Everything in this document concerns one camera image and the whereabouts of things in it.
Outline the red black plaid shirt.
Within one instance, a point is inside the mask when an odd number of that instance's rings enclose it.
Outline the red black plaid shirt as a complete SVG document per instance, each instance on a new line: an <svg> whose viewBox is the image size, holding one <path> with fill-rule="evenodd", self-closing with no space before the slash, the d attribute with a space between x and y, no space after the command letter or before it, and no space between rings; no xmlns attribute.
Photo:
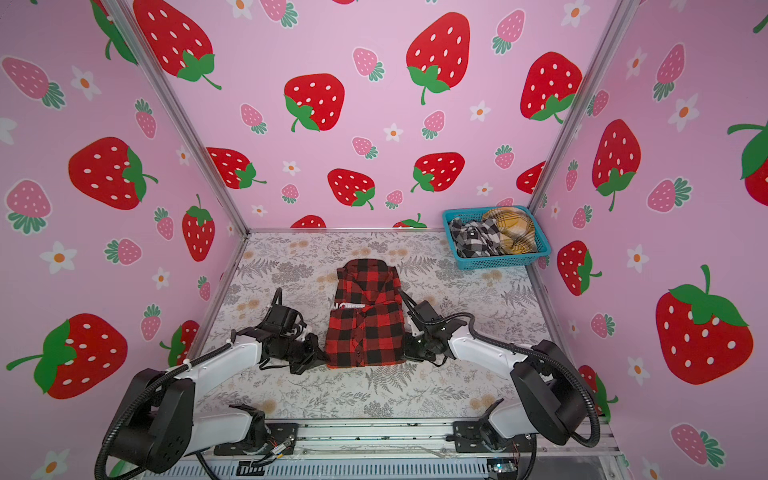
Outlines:
<svg viewBox="0 0 768 480"><path fill-rule="evenodd" d="M379 259L354 259L337 270L324 351L333 369L405 361L405 320L396 268Z"/></svg>

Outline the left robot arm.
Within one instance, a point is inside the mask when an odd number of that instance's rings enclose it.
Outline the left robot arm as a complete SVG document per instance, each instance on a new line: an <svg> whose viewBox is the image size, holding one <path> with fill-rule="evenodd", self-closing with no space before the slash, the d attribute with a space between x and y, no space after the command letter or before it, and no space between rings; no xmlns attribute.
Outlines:
<svg viewBox="0 0 768 480"><path fill-rule="evenodd" d="M189 455L230 445L258 455L258 465L276 460L292 442L275 439L265 414L256 407L231 405L202 415L202 397L235 374L257 367L286 368L294 375L325 365L328 355L317 335L305 333L301 314L273 305L256 326L234 330L217 349L165 371L145 369L134 376L104 436L94 476L106 479L107 461L132 465L124 478L146 471L163 473Z"/></svg>

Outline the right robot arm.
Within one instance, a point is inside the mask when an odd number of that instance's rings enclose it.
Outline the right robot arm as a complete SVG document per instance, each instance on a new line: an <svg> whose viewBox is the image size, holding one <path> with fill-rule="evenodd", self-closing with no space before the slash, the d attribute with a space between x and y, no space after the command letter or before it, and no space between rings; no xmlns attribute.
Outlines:
<svg viewBox="0 0 768 480"><path fill-rule="evenodd" d="M436 365L441 355L473 363L513 383L519 402L496 400L474 422L476 441L484 449L502 451L525 435L541 435L560 446L571 440L587 448L598 445L601 426L595 396L555 343L504 342L480 333L469 312L443 317L427 301L417 303L408 295L403 300L418 330L404 340L407 360Z"/></svg>

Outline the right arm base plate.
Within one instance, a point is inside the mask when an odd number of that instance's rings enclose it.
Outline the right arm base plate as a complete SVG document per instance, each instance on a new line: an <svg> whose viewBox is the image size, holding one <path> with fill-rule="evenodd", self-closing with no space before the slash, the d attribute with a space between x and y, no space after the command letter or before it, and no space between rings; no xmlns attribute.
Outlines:
<svg viewBox="0 0 768 480"><path fill-rule="evenodd" d="M516 435L506 439L496 433L487 422L464 420L452 423L452 432L446 441L452 443L459 453L530 453L534 449L536 436Z"/></svg>

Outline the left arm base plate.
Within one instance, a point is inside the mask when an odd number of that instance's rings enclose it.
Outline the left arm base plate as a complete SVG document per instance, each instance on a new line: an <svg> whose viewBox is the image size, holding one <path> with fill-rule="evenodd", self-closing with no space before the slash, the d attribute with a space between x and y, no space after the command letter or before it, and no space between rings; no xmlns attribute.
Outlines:
<svg viewBox="0 0 768 480"><path fill-rule="evenodd" d="M244 440L214 447L215 456L265 457L278 449L277 456L292 455L298 437L298 423L267 422L248 433Z"/></svg>

